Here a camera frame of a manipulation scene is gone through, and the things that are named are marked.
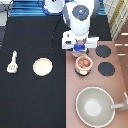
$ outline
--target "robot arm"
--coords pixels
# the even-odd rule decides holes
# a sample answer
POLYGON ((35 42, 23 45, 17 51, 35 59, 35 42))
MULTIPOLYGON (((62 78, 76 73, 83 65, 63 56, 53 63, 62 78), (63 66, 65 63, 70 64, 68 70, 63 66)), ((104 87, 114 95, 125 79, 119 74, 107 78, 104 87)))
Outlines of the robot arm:
POLYGON ((62 49, 71 49, 76 45, 85 46, 86 48, 97 46, 99 38, 88 38, 88 34, 90 18, 95 17, 99 9, 99 0, 89 0, 87 2, 86 0, 75 0, 65 4, 63 20, 71 30, 63 33, 62 49))

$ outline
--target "bowl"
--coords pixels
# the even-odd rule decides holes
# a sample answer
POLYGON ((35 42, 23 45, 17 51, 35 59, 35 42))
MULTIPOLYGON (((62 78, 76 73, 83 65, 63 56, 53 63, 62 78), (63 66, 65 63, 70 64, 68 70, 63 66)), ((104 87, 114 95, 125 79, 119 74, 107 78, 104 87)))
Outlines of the bowl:
POLYGON ((99 87, 87 87, 76 98, 76 112, 79 118, 91 127, 105 127, 115 116, 112 97, 99 87))

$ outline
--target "small cup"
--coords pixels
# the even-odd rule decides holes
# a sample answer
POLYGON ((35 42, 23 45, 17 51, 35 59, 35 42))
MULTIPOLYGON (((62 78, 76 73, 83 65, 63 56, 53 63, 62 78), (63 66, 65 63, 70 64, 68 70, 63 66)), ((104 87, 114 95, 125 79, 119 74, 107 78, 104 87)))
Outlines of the small cup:
POLYGON ((90 57, 88 57, 87 55, 80 56, 76 59, 75 69, 76 69, 76 72, 78 72, 80 75, 87 75, 91 71, 92 65, 93 65, 93 62, 90 57), (90 65, 82 68, 78 65, 78 63, 79 61, 83 61, 84 59, 88 60, 90 62, 90 65))

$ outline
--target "black round pad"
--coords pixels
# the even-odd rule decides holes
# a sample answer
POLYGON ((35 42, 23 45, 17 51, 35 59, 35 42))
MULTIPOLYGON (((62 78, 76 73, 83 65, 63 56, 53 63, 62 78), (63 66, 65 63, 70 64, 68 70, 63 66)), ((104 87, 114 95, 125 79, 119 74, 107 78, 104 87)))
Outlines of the black round pad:
POLYGON ((98 66, 100 74, 103 76, 112 76, 115 72, 114 66, 109 62, 102 62, 98 66))
POLYGON ((96 54, 102 58, 106 58, 111 54, 111 49, 106 45, 99 45, 96 48, 96 54))

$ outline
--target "plate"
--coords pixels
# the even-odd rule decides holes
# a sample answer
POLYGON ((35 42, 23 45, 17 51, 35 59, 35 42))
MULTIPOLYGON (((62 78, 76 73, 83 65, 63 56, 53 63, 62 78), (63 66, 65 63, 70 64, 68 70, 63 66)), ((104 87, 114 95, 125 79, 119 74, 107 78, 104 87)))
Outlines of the plate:
POLYGON ((40 58, 33 65, 34 72, 39 76, 48 75, 52 71, 52 62, 47 58, 40 58))

